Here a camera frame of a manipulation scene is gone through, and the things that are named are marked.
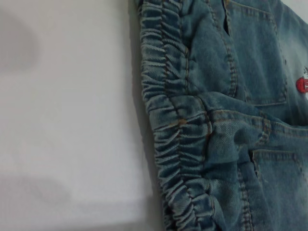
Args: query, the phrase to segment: denim fabric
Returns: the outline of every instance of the denim fabric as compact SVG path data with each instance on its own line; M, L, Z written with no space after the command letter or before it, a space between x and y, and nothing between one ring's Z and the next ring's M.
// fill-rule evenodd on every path
M280 0L137 4L166 230L308 230L308 25Z

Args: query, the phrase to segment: pocket seam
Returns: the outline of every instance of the pocket seam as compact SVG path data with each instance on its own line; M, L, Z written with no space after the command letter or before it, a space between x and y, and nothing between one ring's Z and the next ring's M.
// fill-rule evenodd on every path
M252 217L251 217L251 212L250 212L248 191L247 191L246 184L243 180L242 172L240 169L238 169L238 182L239 182L241 196L242 196L241 200L243 202L242 213L243 213L244 220L242 220L242 225L245 231L254 230L254 225L252 223Z
M304 173L304 170L303 170L303 165L299 162L298 158L297 158L297 154L294 153L294 152L290 152L290 151L278 151L278 150L266 150L266 149L258 149L258 150L254 150L252 151L253 153L253 160L254 160L254 164L255 164L255 169L259 169L259 163L257 161L258 157L255 156L255 154L259 153L259 154L266 154L266 153L271 153L272 155L275 155L275 153L277 154L285 154L285 155L289 155L289 158L282 158L282 159L274 159L274 158L266 158L266 157L260 157L260 159L263 159L263 160L271 160L271 161L293 161L296 165L296 168L297 170L299 171L299 173L302 175L304 181L306 182L306 185L308 186L308 178L307 176L305 175Z
M216 13L214 12L210 0L204 0L204 2L208 5L210 12L211 12L211 16L212 16L212 20L214 21L214 25L217 29L217 31L220 34L220 38L223 41L223 44L225 45L225 49L226 49L226 53L227 53L227 59L228 59L228 65L229 65L229 71L230 71L230 88L229 88L229 93L228 96L234 98L236 95L236 90L237 90L237 81L238 81L238 73L237 73L237 68L235 65L235 60L232 54L232 50L230 48L230 46L227 44L223 34L222 34L222 28L220 27L217 17L216 17Z
M232 0L229 0L229 3L232 3L233 5L235 5L238 11L240 11L240 9L242 9L242 8L246 8L246 9L250 9L252 11L256 11L256 12L260 12L260 13L269 15L270 16L269 18L264 18L265 20L271 20L271 18L272 18L272 13L271 12L263 11L263 10L260 10L258 8L251 7L251 6L246 6L246 5L234 2Z

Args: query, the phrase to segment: denim jeans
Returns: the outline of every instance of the denim jeans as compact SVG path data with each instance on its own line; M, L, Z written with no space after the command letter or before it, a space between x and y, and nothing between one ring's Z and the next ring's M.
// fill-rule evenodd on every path
M308 25L280 0L137 5L166 230L308 230Z

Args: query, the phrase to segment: faded denim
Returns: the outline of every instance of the faded denim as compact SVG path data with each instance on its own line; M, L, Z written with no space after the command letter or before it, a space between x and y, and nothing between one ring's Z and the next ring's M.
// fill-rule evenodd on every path
M280 0L137 5L166 230L308 230L308 25Z

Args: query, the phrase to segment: red patch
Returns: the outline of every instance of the red patch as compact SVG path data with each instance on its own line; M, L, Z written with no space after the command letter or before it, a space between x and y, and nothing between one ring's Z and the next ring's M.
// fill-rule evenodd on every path
M301 77L296 81L296 88L300 93L308 92L308 79Z

